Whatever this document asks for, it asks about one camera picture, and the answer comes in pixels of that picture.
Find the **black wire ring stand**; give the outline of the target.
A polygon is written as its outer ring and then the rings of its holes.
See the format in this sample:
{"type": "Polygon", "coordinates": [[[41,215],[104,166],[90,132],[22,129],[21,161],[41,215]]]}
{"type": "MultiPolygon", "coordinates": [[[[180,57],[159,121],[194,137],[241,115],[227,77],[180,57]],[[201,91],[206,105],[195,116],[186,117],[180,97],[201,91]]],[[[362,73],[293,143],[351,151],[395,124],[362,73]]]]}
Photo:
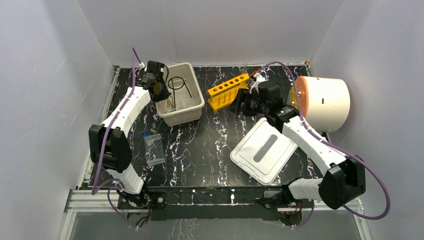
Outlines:
{"type": "Polygon", "coordinates": [[[190,90],[189,90],[189,88],[188,88],[188,86],[187,86],[187,84],[186,84],[186,81],[185,81],[186,79],[185,78],[183,78],[183,77],[181,77],[181,76],[174,76],[174,77],[171,77],[169,80],[167,80],[167,86],[172,90],[172,94],[173,94],[173,106],[176,108],[177,107],[177,103],[176,103],[176,90],[180,90],[181,88],[185,88],[186,89],[186,91],[188,92],[188,94],[189,94],[189,97],[190,98],[192,98],[193,96],[192,96],[192,94],[191,94],[191,92],[190,92],[190,90]],[[175,79],[177,79],[177,80],[181,80],[181,84],[180,84],[180,86],[175,86],[175,83],[174,83],[174,80],[175,79]]]}

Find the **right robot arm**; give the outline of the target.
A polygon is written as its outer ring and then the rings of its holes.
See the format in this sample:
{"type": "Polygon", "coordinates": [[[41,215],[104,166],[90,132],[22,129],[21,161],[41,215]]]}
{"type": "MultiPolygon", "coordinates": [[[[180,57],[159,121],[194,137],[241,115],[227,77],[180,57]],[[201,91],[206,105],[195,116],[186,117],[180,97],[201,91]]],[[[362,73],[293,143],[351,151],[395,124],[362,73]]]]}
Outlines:
{"type": "Polygon", "coordinates": [[[261,119],[231,151],[230,159],[262,185],[269,185],[296,149],[318,167],[321,178],[295,178],[281,187],[278,198],[288,207],[301,200],[322,201],[339,209],[366,192],[365,168],[358,156],[331,147],[292,105],[286,105],[279,87],[261,82],[255,90],[241,88],[230,106],[236,115],[261,119]]]}

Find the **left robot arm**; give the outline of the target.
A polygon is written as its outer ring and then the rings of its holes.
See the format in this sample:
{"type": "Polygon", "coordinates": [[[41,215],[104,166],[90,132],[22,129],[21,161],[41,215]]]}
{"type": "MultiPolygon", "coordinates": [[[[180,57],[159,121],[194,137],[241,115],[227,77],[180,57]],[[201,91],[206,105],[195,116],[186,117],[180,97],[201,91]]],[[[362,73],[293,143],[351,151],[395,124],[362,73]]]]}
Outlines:
{"type": "Polygon", "coordinates": [[[95,195],[107,184],[99,183],[101,170],[106,170],[116,182],[118,194],[137,208],[147,206],[150,198],[145,181],[132,165],[128,133],[147,105],[170,96],[166,86],[169,69],[164,63],[150,60],[141,71],[141,77],[137,77],[132,70],[132,84],[117,107],[101,124],[93,124],[88,130],[90,158],[96,165],[91,193],[95,195]]]}

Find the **metal crucible tongs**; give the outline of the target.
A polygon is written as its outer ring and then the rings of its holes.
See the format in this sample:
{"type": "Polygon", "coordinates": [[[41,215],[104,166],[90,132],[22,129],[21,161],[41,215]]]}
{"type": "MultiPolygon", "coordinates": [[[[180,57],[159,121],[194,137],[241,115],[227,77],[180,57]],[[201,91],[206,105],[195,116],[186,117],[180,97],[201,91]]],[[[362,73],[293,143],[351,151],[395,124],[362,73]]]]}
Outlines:
{"type": "Polygon", "coordinates": [[[172,103],[172,101],[170,99],[166,100],[166,111],[168,113],[170,112],[174,112],[176,110],[175,105],[172,103]]]}

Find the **white bin lid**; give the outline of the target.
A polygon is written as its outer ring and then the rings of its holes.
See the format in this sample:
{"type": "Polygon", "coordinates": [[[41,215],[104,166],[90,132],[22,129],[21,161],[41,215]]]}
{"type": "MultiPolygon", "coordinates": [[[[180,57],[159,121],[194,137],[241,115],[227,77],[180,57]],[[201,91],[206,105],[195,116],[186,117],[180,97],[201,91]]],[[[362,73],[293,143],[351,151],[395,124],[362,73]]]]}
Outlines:
{"type": "Polygon", "coordinates": [[[261,185],[268,186],[297,148],[263,117],[230,152],[230,159],[261,185]]]}

